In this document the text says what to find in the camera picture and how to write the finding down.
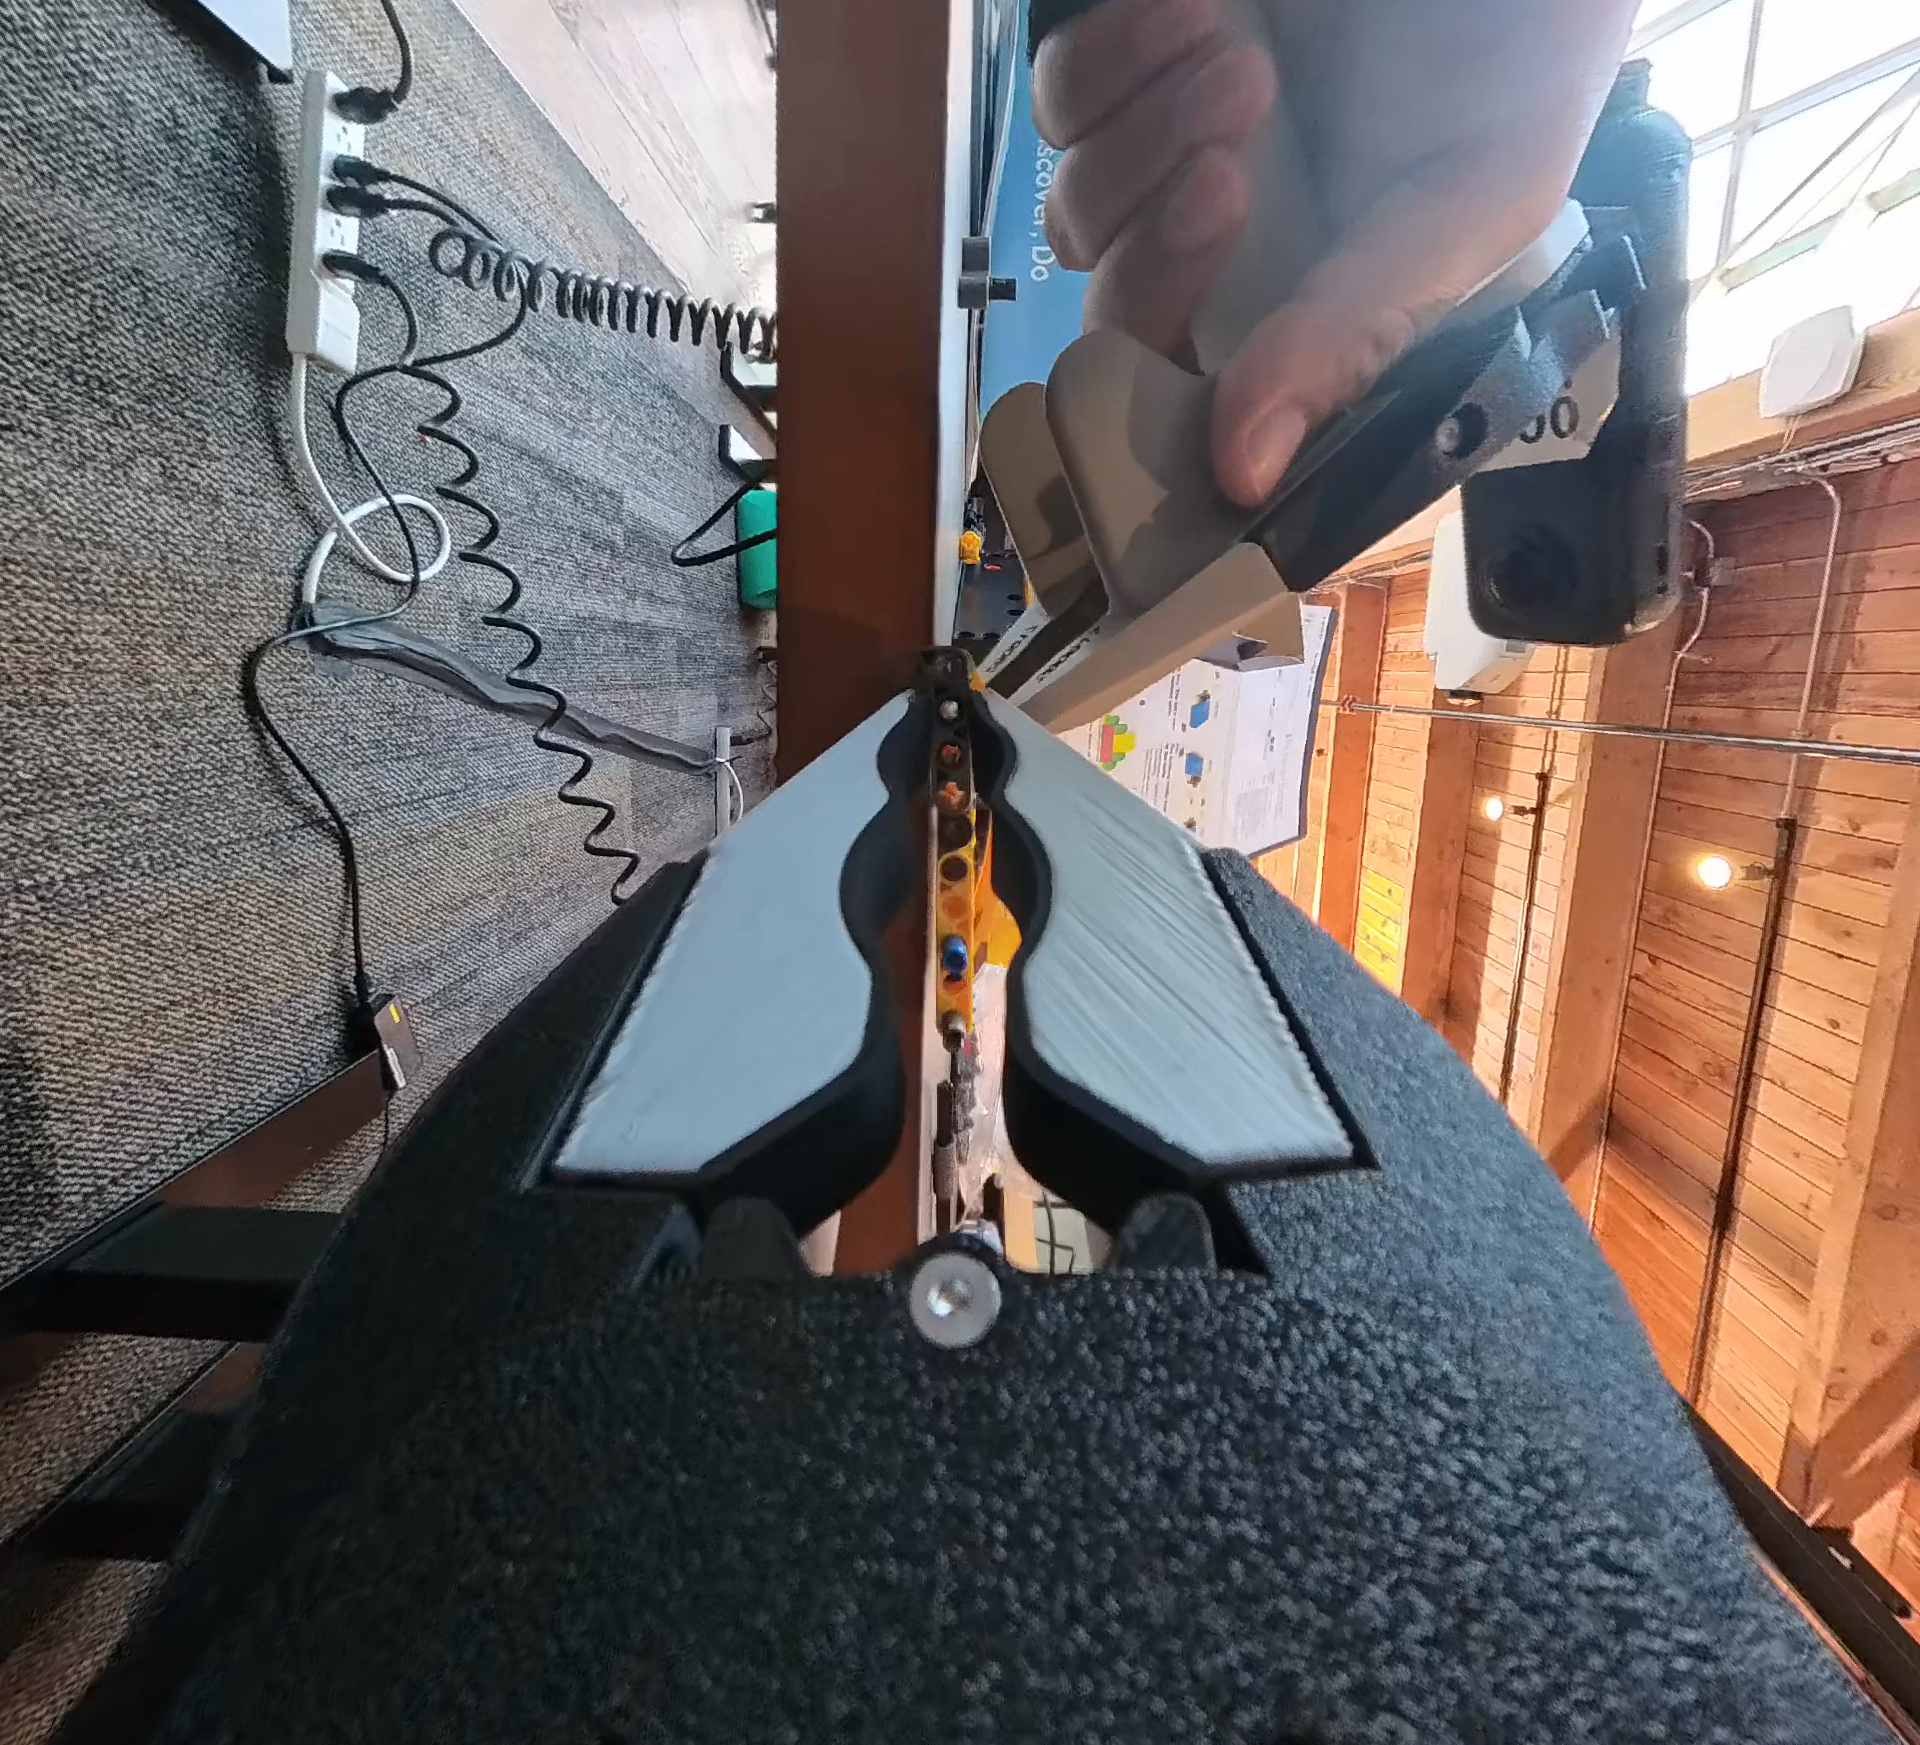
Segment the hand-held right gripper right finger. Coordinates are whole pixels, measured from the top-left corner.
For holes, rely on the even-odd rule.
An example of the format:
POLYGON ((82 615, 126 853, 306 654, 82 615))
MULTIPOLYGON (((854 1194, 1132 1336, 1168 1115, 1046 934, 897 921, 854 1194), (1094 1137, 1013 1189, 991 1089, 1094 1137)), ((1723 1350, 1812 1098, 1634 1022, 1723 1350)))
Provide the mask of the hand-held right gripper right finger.
POLYGON ((1358 1121, 1202 845, 1003 697, 979 697, 979 760, 1022 1170, 1095 1222, 1355 1171, 1358 1121))

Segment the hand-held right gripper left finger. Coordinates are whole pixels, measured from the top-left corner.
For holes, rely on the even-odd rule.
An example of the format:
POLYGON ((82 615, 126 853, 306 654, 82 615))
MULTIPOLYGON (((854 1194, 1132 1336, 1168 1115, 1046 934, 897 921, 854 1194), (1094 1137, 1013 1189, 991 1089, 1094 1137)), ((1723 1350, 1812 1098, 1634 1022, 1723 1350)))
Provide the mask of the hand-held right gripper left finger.
POLYGON ((896 697, 708 848, 549 1156, 554 1188, 828 1222, 904 1137, 891 934, 925 869, 930 700, 896 697))

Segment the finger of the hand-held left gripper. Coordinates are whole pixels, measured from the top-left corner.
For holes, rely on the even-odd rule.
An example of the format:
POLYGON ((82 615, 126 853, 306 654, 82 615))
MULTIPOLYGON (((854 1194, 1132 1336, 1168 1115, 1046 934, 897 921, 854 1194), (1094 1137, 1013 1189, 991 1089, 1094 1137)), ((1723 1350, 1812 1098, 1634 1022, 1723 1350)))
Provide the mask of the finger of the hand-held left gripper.
POLYGON ((1255 540, 1228 549, 1208 569, 1136 617, 1121 617, 1091 582, 1061 617, 1020 625, 994 651, 984 688, 1046 729, 1080 729, 1187 661, 1241 641, 1260 656, 1301 661, 1301 599, 1255 540))
POLYGON ((989 408, 979 470, 1037 620, 1132 621, 1202 582, 1209 631, 1268 630, 1266 557, 1217 574, 1247 514, 1216 485, 1209 437, 1213 381, 1114 329, 989 408))

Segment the yellow brick panel piece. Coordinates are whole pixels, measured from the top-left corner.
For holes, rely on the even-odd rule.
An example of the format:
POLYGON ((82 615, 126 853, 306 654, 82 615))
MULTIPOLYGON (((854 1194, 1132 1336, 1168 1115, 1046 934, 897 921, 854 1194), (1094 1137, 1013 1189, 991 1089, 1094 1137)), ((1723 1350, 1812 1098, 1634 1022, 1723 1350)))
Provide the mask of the yellow brick panel piece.
POLYGON ((949 1052, 974 1033, 974 987, 994 944, 994 824, 974 790, 957 776, 934 787, 934 1000, 949 1052))

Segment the person's left hand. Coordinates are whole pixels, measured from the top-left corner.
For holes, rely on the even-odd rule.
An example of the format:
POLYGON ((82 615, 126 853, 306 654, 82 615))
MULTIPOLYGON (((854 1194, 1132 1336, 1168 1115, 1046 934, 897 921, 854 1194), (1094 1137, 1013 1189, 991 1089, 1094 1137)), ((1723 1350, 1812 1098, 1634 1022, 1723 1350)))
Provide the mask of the person's left hand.
POLYGON ((1213 398, 1213 470, 1260 507, 1303 441, 1557 215, 1642 0, 1108 0, 1037 46, 1032 109, 1064 161, 1046 237, 1091 276, 1089 327, 1178 355, 1241 239, 1235 161, 1273 101, 1315 226, 1298 284, 1213 398))

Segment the white ceiling sensor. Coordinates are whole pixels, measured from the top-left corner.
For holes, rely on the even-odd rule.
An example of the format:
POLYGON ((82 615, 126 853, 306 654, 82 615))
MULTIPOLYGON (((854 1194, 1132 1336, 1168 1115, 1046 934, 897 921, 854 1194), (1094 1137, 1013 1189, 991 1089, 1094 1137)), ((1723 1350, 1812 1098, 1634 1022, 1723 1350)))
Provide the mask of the white ceiling sensor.
POLYGON ((1762 369, 1762 422, 1799 422, 1847 398, 1859 377, 1865 329, 1850 301, 1802 318, 1776 336, 1762 369))

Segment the white power strip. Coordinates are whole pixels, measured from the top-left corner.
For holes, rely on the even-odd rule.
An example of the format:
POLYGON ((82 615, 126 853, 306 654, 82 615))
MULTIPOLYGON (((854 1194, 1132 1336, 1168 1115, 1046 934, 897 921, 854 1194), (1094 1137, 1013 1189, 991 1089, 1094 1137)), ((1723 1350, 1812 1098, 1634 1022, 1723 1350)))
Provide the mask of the white power strip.
POLYGON ((338 109, 342 93, 344 84, 327 72, 303 77, 284 337, 291 358, 351 376, 361 355, 356 280, 327 259, 357 254, 361 219, 338 210, 327 192, 342 183, 336 162, 361 157, 369 129, 338 109))

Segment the colourful wall poster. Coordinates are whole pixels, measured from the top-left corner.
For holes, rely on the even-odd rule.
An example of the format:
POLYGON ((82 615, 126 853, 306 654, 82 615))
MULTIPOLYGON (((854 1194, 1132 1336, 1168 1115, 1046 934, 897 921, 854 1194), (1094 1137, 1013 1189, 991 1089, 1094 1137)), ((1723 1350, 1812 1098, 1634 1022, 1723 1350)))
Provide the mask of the colourful wall poster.
POLYGON ((1192 660, 1066 744, 1204 848, 1247 857, 1310 824, 1310 772, 1336 611, 1303 606, 1303 660, 1250 673, 1192 660))

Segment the black desk frame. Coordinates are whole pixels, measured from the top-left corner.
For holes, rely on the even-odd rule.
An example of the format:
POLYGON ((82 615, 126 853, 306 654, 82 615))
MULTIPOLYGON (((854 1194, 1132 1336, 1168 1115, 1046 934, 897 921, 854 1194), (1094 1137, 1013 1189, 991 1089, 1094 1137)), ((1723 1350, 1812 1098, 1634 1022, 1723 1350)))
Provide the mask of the black desk frame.
POLYGON ((338 1209, 280 1206, 357 1133, 394 1128, 419 1056, 362 1057, 6 1282, 14 1339, 219 1348, 91 1467, 6 1531, 6 1566, 166 1562, 208 1491, 265 1348, 317 1268, 338 1209))

